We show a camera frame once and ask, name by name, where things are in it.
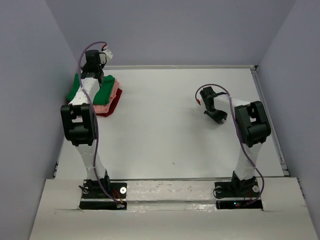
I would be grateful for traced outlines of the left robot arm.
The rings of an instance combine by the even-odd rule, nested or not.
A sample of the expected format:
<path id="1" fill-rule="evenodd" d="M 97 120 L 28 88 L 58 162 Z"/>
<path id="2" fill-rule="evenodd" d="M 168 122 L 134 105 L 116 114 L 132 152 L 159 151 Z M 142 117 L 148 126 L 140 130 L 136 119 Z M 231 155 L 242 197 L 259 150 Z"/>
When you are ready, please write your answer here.
<path id="1" fill-rule="evenodd" d="M 86 169 L 86 179 L 79 188 L 83 199 L 107 199 L 111 191 L 110 178 L 101 163 L 98 150 L 97 120 L 90 105 L 101 88 L 102 67 L 107 56 L 96 49 L 87 50 L 84 66 L 76 73 L 67 96 L 68 104 L 60 108 L 64 136 L 79 152 Z"/>

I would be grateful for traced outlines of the green t shirt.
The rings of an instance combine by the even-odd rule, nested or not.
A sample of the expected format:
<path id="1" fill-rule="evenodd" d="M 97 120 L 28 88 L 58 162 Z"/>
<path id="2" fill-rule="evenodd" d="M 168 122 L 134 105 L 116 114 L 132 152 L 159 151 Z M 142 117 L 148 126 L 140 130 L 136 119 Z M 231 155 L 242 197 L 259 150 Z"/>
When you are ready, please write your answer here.
<path id="1" fill-rule="evenodd" d="M 95 78 L 92 78 L 92 80 L 88 78 L 82 79 L 83 85 L 86 85 L 87 83 L 97 83 L 98 90 L 95 92 L 94 96 L 91 95 L 92 89 L 90 89 L 90 91 L 86 90 L 87 93 L 90 94 L 90 99 L 92 100 L 93 105 L 107 105 L 110 102 L 111 94 L 116 86 L 116 79 L 114 76 L 104 76 L 101 85 L 99 85 L 98 80 Z M 72 100 L 74 100 L 77 92 L 83 94 L 83 91 L 80 90 L 79 77 L 76 73 L 74 76 L 72 88 L 66 97 L 67 101 L 71 102 Z"/>

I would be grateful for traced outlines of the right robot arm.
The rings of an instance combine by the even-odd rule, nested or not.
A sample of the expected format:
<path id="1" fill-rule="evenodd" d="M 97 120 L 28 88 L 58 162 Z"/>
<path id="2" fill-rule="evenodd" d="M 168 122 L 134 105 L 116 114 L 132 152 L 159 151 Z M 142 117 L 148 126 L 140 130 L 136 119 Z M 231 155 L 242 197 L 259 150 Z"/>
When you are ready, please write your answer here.
<path id="1" fill-rule="evenodd" d="M 212 83 L 201 86 L 195 92 L 195 100 L 204 105 L 204 114 L 215 123 L 232 120 L 240 150 L 231 180 L 215 183 L 213 194 L 218 200 L 246 198 L 247 194 L 259 198 L 264 188 L 257 183 L 256 175 L 261 174 L 257 160 L 263 143 L 271 135 L 264 105 L 259 100 L 248 102 L 232 98 L 225 88 L 216 92 L 214 87 Z"/>

